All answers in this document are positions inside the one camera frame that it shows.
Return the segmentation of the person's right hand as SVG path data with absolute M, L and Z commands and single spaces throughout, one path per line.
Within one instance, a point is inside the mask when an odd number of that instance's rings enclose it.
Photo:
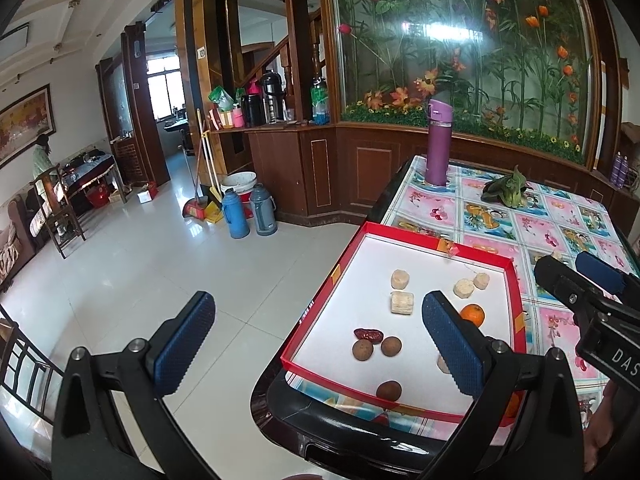
M 610 442 L 614 432 L 612 406 L 617 387 L 608 382 L 602 393 L 602 401 L 584 430 L 584 471 L 592 471 L 599 461 L 602 450 Z

